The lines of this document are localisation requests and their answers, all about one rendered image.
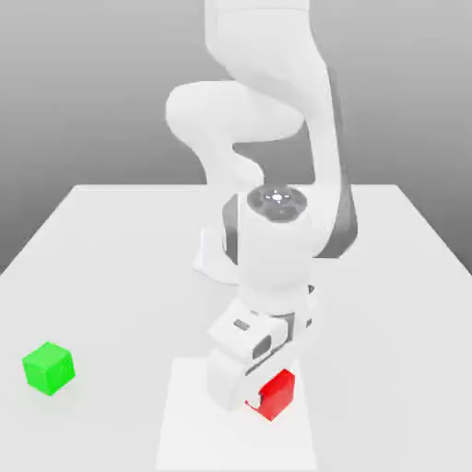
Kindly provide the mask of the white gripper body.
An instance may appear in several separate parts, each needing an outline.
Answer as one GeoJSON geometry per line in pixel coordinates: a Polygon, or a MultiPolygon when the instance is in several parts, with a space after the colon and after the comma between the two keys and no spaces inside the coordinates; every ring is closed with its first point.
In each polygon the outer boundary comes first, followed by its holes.
{"type": "Polygon", "coordinates": [[[260,391],[283,369],[295,360],[296,342],[290,342],[257,367],[250,368],[230,356],[222,348],[215,347],[206,360],[206,386],[210,397],[225,411],[233,411],[248,402],[259,407],[260,391]]]}

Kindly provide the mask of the small red cube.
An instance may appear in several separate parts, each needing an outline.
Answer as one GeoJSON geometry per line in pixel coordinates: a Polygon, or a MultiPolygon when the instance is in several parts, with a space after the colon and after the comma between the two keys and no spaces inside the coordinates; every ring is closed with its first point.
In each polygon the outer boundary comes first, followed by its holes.
{"type": "Polygon", "coordinates": [[[245,404],[265,419],[273,421],[292,402],[294,388],[295,375],[283,369],[258,389],[258,407],[248,401],[245,404]]]}

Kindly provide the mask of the small green cube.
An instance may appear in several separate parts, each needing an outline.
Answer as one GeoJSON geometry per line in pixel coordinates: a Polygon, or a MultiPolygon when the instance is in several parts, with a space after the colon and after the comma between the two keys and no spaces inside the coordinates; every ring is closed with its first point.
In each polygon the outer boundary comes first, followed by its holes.
{"type": "Polygon", "coordinates": [[[71,352],[52,342],[25,356],[22,366],[28,384],[46,395],[54,395],[76,376],[71,352]]]}

